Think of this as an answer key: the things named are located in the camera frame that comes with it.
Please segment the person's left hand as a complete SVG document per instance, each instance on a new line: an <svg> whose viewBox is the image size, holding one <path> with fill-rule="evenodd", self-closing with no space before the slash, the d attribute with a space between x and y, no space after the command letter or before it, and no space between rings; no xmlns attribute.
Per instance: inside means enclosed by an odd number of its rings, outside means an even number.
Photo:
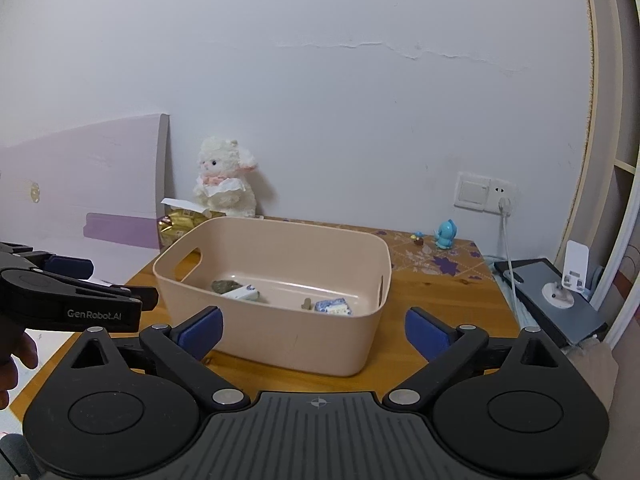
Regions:
<svg viewBox="0 0 640 480"><path fill-rule="evenodd" d="M38 365L37 346L32 337L20 326L2 320L0 372L0 408L2 410L9 405L9 392L18 383L15 360L19 360L29 370L33 370Z"/></svg>

